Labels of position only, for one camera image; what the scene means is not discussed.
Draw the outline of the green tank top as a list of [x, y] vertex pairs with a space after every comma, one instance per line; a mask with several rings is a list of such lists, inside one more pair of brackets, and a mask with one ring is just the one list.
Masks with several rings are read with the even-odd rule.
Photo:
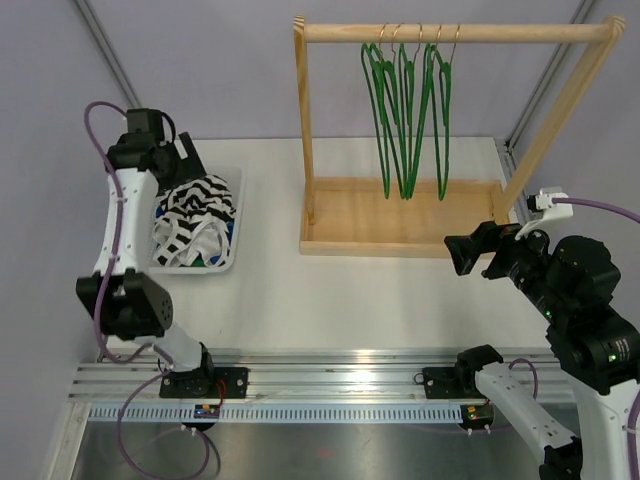
[[209, 268], [211, 266], [211, 262], [209, 258], [202, 257], [199, 255], [191, 264], [192, 267], [201, 267], [201, 268]]

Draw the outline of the wooden clothes rack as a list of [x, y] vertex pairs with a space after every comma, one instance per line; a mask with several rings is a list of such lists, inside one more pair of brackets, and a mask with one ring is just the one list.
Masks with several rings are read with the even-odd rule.
[[[452, 61], [454, 81], [461, 74], [462, 44], [580, 44], [584, 51], [550, 113], [528, 148], [522, 164], [509, 179], [480, 174], [483, 159], [464, 154], [462, 143], [453, 135], [451, 100], [450, 174], [446, 197], [438, 200], [434, 147], [433, 110], [440, 113], [439, 93], [432, 90], [426, 116], [422, 153], [415, 192], [411, 199], [400, 198], [395, 175], [391, 193], [383, 195], [376, 137], [366, 148], [366, 158], [379, 166], [377, 173], [362, 170], [320, 176], [314, 168], [308, 48], [312, 44], [381, 43], [390, 55], [391, 44], [401, 43], [410, 55], [436, 41], [443, 25], [439, 51]], [[299, 248], [305, 255], [345, 255], [361, 257], [426, 257], [446, 255], [444, 237], [462, 234], [480, 222], [509, 221], [512, 209], [544, 156], [575, 111], [595, 76], [620, 40], [625, 22], [610, 16], [598, 24], [312, 24], [304, 17], [293, 22], [300, 128], [304, 165], [304, 197]]]

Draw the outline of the blue tank top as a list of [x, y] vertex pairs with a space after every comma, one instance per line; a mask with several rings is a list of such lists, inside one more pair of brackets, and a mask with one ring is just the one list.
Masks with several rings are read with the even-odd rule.
[[174, 204], [156, 218], [154, 261], [162, 267], [192, 267], [201, 255], [209, 268], [223, 266], [230, 255], [235, 210], [224, 203]]

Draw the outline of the black white striped top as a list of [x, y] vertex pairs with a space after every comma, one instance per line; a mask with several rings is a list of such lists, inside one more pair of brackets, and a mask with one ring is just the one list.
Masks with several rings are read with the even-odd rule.
[[222, 268], [230, 260], [235, 223], [224, 178], [208, 174], [181, 184], [158, 197], [153, 260], [164, 268]]

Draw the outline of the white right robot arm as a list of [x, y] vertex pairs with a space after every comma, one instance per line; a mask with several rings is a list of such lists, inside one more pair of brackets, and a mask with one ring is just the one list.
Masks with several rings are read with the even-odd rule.
[[557, 424], [489, 345], [458, 354], [456, 389], [498, 408], [542, 479], [638, 478], [639, 331], [611, 305], [621, 273], [606, 246], [571, 235], [551, 248], [541, 229], [493, 221], [444, 243], [459, 276], [491, 254], [483, 278], [511, 280], [547, 321], [546, 340], [568, 377], [580, 431]]

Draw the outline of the white plastic basket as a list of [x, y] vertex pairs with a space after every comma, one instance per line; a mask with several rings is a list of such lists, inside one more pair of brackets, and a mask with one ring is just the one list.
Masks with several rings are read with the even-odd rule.
[[152, 258], [150, 261], [150, 271], [155, 274], [176, 274], [176, 275], [190, 275], [190, 274], [221, 274], [228, 270], [235, 259], [237, 245], [239, 242], [239, 233], [241, 218], [243, 213], [243, 202], [245, 193], [245, 175], [243, 169], [239, 166], [233, 165], [214, 165], [207, 171], [208, 174], [215, 174], [224, 178], [231, 190], [234, 198], [234, 206], [236, 208], [236, 223], [231, 241], [231, 256], [229, 263], [222, 268], [201, 268], [201, 267], [170, 267], [164, 268], [157, 265], [153, 260], [154, 251], [156, 248], [155, 242], [152, 243]]

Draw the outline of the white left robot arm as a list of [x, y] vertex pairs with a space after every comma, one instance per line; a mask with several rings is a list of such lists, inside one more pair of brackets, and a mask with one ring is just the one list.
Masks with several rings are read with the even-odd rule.
[[109, 351], [110, 336], [134, 342], [136, 356], [151, 350], [163, 360], [167, 387], [203, 398], [216, 385], [211, 355], [174, 322], [171, 296], [148, 269], [157, 196], [205, 177], [206, 170], [189, 135], [177, 133], [168, 114], [149, 108], [119, 113], [126, 132], [98, 151], [109, 189], [103, 245], [92, 274], [77, 279], [76, 294], [104, 356], [125, 361]]

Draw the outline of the aluminium mounting rail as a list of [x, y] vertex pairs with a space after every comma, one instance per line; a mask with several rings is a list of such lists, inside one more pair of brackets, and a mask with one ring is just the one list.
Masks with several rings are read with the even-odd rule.
[[[419, 383], [425, 367], [454, 364], [451, 352], [428, 350], [216, 351], [220, 366], [248, 370], [246, 399], [257, 403], [406, 403], [425, 398]], [[70, 401], [125, 399], [159, 373], [145, 355], [128, 365], [101, 361], [81, 364], [68, 389]]]

